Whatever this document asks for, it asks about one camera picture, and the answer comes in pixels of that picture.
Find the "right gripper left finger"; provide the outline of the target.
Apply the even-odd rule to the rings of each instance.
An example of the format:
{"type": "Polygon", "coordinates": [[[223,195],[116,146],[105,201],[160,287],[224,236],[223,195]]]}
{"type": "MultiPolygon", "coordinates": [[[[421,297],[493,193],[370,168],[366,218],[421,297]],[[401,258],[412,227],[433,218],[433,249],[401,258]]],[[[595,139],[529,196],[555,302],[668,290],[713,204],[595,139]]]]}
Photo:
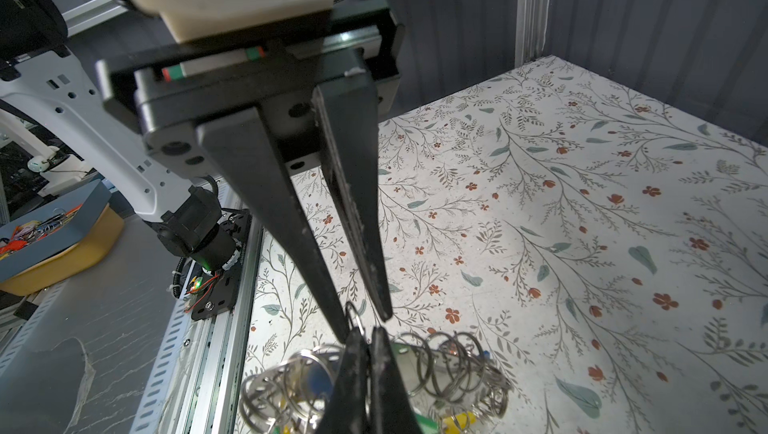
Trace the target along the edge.
{"type": "Polygon", "coordinates": [[[351,329],[333,393],[316,429],[317,434],[367,432],[368,368],[369,351],[365,336],[359,329],[351,329]]]}

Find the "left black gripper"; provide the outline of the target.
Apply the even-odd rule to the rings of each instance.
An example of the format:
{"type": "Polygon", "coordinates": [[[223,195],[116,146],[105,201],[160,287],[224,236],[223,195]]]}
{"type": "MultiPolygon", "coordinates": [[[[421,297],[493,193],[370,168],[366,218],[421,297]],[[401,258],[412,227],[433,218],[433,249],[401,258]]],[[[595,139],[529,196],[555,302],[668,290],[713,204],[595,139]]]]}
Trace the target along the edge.
{"type": "Polygon", "coordinates": [[[186,178],[224,176],[294,261],[340,341],[349,325],[286,166],[321,162],[371,303],[389,320],[378,123],[397,92],[404,34],[386,0],[366,0],[96,66],[106,110],[153,159],[186,178]]]}

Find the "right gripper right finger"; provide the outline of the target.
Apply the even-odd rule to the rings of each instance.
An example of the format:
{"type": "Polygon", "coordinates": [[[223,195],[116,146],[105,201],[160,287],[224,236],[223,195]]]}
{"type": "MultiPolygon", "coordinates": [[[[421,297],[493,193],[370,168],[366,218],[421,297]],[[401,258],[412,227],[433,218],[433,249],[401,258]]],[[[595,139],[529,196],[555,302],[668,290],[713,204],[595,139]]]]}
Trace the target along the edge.
{"type": "Polygon", "coordinates": [[[369,432],[419,434],[420,427],[383,326],[373,328],[369,351],[369,432]]]}

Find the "key with green tag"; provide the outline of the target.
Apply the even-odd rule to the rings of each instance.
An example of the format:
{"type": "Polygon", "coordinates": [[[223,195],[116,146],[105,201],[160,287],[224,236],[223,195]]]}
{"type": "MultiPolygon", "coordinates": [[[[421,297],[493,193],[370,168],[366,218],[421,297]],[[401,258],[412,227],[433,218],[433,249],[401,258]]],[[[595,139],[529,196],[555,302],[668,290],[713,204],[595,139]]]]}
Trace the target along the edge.
{"type": "Polygon", "coordinates": [[[429,392],[435,376],[431,349],[414,337],[399,336],[393,339],[392,351],[421,432],[439,433],[440,425],[433,409],[435,395],[429,392]]]}

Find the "keyring bunch with grey strap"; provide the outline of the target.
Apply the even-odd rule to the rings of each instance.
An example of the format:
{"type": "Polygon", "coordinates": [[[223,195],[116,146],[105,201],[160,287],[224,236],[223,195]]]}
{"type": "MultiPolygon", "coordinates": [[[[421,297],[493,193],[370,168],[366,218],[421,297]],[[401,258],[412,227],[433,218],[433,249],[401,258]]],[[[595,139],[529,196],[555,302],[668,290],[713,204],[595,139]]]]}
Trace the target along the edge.
{"type": "MultiPolygon", "coordinates": [[[[345,306],[351,329],[365,336],[368,351],[375,325],[365,327],[352,303],[345,306]]],[[[484,433],[504,417],[512,388],[509,378],[469,332],[436,331],[414,337],[434,356],[434,414],[439,433],[484,433]]],[[[338,376],[346,340],[301,350],[275,367],[247,376],[241,384],[238,411],[253,433],[316,433],[338,376]]],[[[370,351],[366,413],[369,432],[370,351]]]]}

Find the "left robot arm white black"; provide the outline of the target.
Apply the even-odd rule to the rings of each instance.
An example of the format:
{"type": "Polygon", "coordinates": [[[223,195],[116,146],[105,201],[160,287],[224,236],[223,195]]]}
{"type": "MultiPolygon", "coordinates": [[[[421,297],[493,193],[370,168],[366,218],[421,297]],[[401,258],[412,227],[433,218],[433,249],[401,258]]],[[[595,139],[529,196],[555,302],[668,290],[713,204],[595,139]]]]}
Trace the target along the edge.
{"type": "Polygon", "coordinates": [[[385,0],[115,0],[174,42],[100,60],[90,80],[53,0],[1,0],[1,105],[111,181],[166,248],[207,270],[235,255],[224,177],[285,249],[336,337],[348,321],[292,183],[320,167],[366,291],[392,317],[378,225],[378,122],[404,27],[385,0]]]}

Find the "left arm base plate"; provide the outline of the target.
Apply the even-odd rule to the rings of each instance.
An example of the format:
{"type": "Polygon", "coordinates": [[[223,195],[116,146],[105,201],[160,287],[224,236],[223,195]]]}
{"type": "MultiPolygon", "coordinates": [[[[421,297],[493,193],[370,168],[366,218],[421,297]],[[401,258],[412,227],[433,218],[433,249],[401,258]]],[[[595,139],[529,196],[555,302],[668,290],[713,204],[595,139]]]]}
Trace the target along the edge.
{"type": "Polygon", "coordinates": [[[222,269],[206,271],[193,262],[182,290],[185,312],[202,321],[231,310],[237,301],[252,216],[247,209],[229,210],[220,223],[235,243],[233,257],[222,269]]]}

